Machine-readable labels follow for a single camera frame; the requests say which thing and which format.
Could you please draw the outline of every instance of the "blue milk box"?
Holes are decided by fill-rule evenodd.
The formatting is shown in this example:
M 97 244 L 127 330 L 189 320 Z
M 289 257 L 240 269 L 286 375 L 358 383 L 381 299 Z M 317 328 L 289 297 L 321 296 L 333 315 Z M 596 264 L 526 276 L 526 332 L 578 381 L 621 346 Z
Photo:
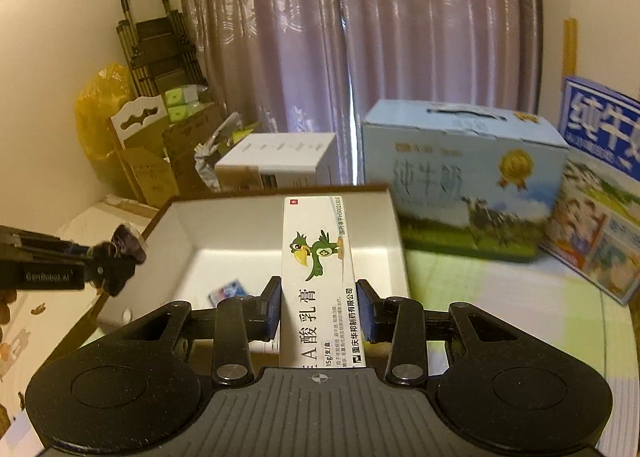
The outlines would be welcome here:
M 567 78 L 560 132 L 569 158 L 543 247 L 626 303 L 640 281 L 640 102 Z
M 362 127 L 366 182 L 391 188 L 406 247 L 530 260 L 568 147 L 532 114 L 380 100 Z

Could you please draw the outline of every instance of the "yellow plastic bag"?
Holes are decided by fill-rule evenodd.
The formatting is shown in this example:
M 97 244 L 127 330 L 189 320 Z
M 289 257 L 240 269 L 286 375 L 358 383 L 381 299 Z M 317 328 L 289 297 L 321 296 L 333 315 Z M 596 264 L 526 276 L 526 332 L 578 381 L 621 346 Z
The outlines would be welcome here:
M 134 99 L 129 70 L 112 63 L 94 76 L 76 98 L 76 130 L 84 154 L 102 182 L 123 197 L 133 193 L 118 160 L 108 119 Z

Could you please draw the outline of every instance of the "white box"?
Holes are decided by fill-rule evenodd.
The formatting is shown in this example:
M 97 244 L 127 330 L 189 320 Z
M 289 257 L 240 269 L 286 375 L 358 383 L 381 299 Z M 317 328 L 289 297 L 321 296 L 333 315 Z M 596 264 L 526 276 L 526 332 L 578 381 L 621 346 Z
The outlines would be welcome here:
M 223 191 L 339 184 L 333 133 L 250 134 L 216 163 Z
M 302 189 L 299 195 L 340 195 L 349 225 L 355 279 L 365 278 L 381 297 L 409 296 L 396 214 L 384 186 Z M 282 269 L 282 229 L 287 190 L 271 195 L 218 195 L 169 201 L 149 224 L 147 259 L 123 291 L 107 301 L 98 322 L 122 326 L 173 300 L 209 309 L 211 291 L 239 280 L 247 293 L 262 292 Z M 252 352 L 277 352 L 252 342 Z

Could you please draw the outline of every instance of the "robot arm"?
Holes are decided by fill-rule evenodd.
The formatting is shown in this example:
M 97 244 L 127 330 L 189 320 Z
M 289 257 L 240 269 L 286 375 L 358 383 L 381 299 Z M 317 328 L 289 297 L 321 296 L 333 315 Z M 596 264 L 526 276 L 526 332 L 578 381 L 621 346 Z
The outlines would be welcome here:
M 145 259 L 142 239 L 125 225 L 96 246 L 0 226 L 0 290 L 84 289 L 91 282 L 116 296 Z

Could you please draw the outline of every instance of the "open cardboard box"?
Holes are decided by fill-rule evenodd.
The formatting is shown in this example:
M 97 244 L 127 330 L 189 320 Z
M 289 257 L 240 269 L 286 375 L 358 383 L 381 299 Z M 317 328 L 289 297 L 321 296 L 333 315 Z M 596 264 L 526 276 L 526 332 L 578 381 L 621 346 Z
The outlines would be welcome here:
M 222 124 L 225 110 L 209 104 L 170 126 L 160 96 L 126 103 L 108 120 L 113 144 L 140 202 L 160 208 L 172 196 L 210 193 L 195 170 L 194 148 Z M 171 163 L 164 156 L 168 154 Z
M 169 201 L 143 234 L 146 262 L 120 295 L 107 301 L 98 322 L 121 326 L 173 300 L 208 309 L 207 296 L 236 279 L 247 293 L 260 294 L 281 272 L 284 199 L 297 195 L 341 195 L 356 280 L 369 280 L 381 297 L 409 296 L 396 214 L 385 186 L 227 193 Z M 276 353 L 277 344 L 252 342 L 251 349 Z

